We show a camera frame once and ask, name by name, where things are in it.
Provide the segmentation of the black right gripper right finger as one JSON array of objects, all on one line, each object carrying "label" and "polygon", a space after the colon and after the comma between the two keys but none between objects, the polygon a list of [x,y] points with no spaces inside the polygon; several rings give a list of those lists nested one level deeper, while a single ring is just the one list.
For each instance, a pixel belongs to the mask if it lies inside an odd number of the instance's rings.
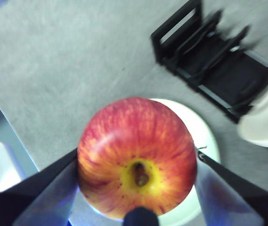
[{"label": "black right gripper right finger", "polygon": [[268,226],[268,191],[197,152],[196,192],[208,226]]}]

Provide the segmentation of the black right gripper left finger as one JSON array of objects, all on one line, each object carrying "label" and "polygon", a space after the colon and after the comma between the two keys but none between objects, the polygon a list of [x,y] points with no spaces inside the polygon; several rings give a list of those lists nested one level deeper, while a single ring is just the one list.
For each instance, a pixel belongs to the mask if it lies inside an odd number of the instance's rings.
[{"label": "black right gripper left finger", "polygon": [[77,151],[0,192],[0,226],[67,226],[78,189]]}]

